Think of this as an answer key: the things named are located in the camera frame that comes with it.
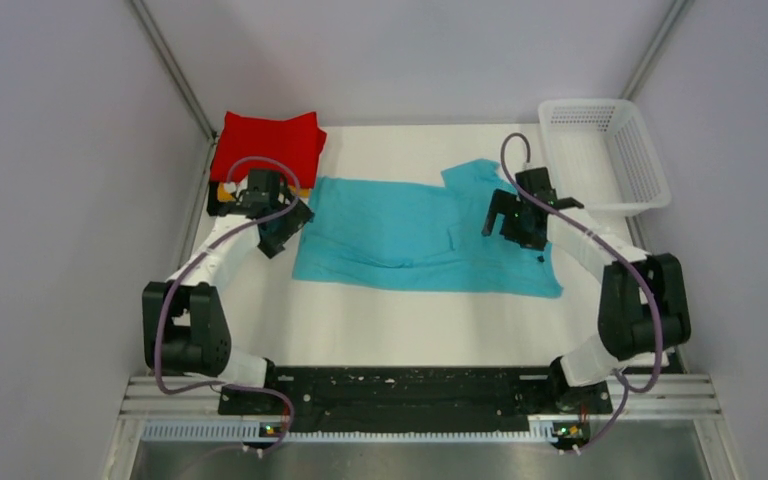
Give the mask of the turquoise t-shirt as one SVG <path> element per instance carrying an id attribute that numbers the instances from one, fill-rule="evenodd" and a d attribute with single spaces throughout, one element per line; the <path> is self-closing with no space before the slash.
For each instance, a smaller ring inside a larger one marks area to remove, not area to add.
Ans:
<path id="1" fill-rule="evenodd" d="M 322 177 L 309 199 L 292 276 L 416 292 L 558 298 L 550 251 L 482 235 L 493 193 L 510 193 L 499 163 L 441 171 L 442 185 Z"/>

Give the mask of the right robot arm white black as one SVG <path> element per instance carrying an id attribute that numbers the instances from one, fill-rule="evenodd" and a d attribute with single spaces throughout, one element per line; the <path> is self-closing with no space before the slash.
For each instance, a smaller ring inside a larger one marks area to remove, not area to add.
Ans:
<path id="1" fill-rule="evenodd" d="M 610 375 L 627 392 L 651 391 L 665 351 L 691 335 L 680 261 L 634 246 L 576 199 L 558 197 L 545 167 L 518 172 L 514 180 L 513 191 L 493 192 L 483 235 L 498 232 L 539 253 L 560 249 L 600 284 L 597 331 L 550 364 L 549 404 L 572 412 Z"/>

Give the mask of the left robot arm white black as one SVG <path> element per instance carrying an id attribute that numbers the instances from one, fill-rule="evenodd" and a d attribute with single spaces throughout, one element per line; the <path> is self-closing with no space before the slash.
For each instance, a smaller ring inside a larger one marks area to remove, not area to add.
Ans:
<path id="1" fill-rule="evenodd" d="M 168 279 L 146 285 L 143 346 L 154 373 L 243 387 L 243 401 L 257 413 L 277 407 L 281 388 L 269 379 L 273 362 L 233 345 L 222 298 L 251 252 L 274 258 L 313 219 L 299 188 L 282 164 L 251 169 L 214 211 L 213 227 L 191 257 Z"/>

